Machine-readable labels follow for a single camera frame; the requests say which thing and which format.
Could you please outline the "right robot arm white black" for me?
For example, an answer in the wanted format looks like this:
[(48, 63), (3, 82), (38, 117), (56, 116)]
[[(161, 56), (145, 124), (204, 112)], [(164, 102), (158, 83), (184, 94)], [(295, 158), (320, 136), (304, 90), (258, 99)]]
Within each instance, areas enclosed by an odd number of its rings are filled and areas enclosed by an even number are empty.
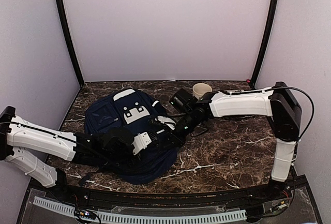
[(225, 90), (207, 92), (200, 98), (184, 89), (177, 91), (169, 103), (183, 117), (177, 122), (172, 134), (176, 144), (184, 139), (203, 121), (228, 116), (264, 116), (276, 138), (276, 151), (270, 176), (272, 181), (264, 188), (264, 196), (275, 200), (284, 191), (291, 166), (297, 157), (298, 144), (311, 125), (301, 128), (302, 107), (293, 92), (311, 97), (303, 90), (276, 82), (274, 86), (249, 91)]

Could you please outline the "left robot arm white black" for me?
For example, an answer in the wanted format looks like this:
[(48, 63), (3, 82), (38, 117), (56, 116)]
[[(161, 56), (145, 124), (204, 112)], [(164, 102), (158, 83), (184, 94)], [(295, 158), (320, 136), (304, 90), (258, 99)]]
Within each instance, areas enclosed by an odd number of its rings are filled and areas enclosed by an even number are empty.
[(148, 132), (133, 135), (126, 128), (94, 135), (60, 132), (29, 123), (11, 106), (1, 113), (1, 160), (15, 165), (45, 188), (52, 188), (62, 201), (73, 197), (72, 188), (66, 185), (66, 173), (45, 164), (32, 150), (99, 167), (132, 184), (145, 184), (164, 174), (172, 163), (170, 153), (152, 147), (156, 143), (157, 137)]

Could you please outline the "cream floral ceramic mug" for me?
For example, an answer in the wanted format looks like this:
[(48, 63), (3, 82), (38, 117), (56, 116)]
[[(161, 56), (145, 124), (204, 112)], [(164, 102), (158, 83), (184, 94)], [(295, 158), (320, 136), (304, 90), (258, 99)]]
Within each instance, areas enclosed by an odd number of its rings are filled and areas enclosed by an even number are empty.
[(212, 91), (212, 87), (206, 83), (197, 83), (192, 87), (192, 95), (197, 99), (200, 99), (205, 93)]

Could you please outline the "black front rail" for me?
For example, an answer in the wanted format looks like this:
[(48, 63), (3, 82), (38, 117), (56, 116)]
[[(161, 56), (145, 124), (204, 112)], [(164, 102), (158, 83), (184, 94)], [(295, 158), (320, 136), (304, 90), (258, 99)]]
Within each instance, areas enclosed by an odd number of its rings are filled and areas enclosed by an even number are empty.
[(80, 180), (79, 186), (67, 185), (67, 191), (58, 190), (56, 193), (42, 188), (36, 180), (31, 180), (25, 192), (24, 200), (33, 200), (35, 196), (49, 197), (66, 204), (78, 203), (79, 206), (96, 208), (110, 208), (115, 205), (131, 207), (207, 207), (224, 205), (226, 208), (253, 208), (268, 201), (288, 199), (299, 190), (310, 190), (304, 175), (292, 177), (281, 189), (271, 192), (269, 184), (257, 185), (248, 188), (232, 188), (222, 191), (208, 191), (200, 193), (180, 193), (165, 188), (163, 193), (136, 193), (113, 189), (96, 183), (90, 178)]

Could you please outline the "right black frame post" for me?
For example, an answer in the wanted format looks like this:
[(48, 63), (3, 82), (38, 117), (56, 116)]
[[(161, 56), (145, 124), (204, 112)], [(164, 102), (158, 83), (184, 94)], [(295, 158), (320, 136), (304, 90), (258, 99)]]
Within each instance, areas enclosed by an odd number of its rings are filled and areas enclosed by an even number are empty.
[(269, 8), (268, 8), (265, 28), (264, 28), (264, 32), (263, 32), (263, 37), (261, 40), (261, 45), (260, 45), (260, 49), (258, 52), (256, 63), (255, 63), (255, 67), (254, 67), (254, 70), (253, 70), (253, 73), (252, 73), (252, 76), (250, 79), (250, 83), (251, 83), (252, 87), (254, 87), (256, 85), (259, 74), (262, 69), (267, 46), (269, 43), (272, 28), (273, 28), (274, 18), (275, 18), (276, 9), (277, 9), (277, 3), (278, 3), (278, 0), (270, 0), (270, 3), (269, 3)]

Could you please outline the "black frame post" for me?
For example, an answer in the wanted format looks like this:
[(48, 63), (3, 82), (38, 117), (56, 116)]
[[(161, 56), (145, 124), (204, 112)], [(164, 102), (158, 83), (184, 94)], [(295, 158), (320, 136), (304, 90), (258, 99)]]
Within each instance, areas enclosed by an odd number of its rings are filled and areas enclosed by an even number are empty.
[(76, 79), (78, 81), (78, 84), (80, 87), (82, 87), (85, 82), (83, 79), (82, 71), (79, 66), (79, 62), (77, 59), (77, 55), (74, 49), (71, 33), (69, 30), (69, 25), (68, 25), (68, 20), (66, 16), (66, 10), (65, 10), (65, 5), (64, 5), (64, 0), (55, 0), (56, 1), (56, 6), (57, 6), (57, 12), (59, 16), (59, 20), (61, 23), (65, 43), (67, 46), (67, 50), (69, 53), (70, 61), (74, 69), (74, 73), (76, 75)]
[(252, 76), (250, 79), (250, 83), (251, 83), (252, 87), (254, 87), (256, 85), (259, 74), (262, 69), (267, 46), (269, 43), (272, 28), (273, 28), (274, 18), (275, 18), (276, 9), (277, 9), (277, 3), (278, 3), (278, 0), (270, 0), (270, 3), (269, 3), (269, 8), (268, 8), (265, 28), (264, 28), (264, 32), (263, 32), (263, 37), (261, 40), (261, 45), (260, 45), (260, 49), (258, 52), (256, 63), (255, 63), (255, 67), (254, 67), (254, 70), (253, 70), (253, 73), (252, 73)]

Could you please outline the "left black frame post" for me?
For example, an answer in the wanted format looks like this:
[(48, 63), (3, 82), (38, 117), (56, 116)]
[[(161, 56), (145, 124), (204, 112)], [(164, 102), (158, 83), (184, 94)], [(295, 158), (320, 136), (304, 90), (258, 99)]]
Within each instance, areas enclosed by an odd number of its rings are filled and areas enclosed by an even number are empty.
[(77, 55), (74, 49), (71, 33), (69, 30), (69, 25), (68, 25), (68, 20), (66, 16), (66, 10), (65, 10), (65, 5), (64, 5), (64, 0), (55, 0), (56, 1), (56, 6), (57, 6), (57, 12), (59, 16), (59, 20), (61, 23), (65, 43), (67, 46), (67, 50), (69, 53), (70, 61), (74, 69), (74, 73), (76, 75), (76, 79), (78, 81), (78, 84), (80, 87), (82, 87), (85, 82), (83, 79), (82, 71), (79, 66), (79, 62), (77, 59)]

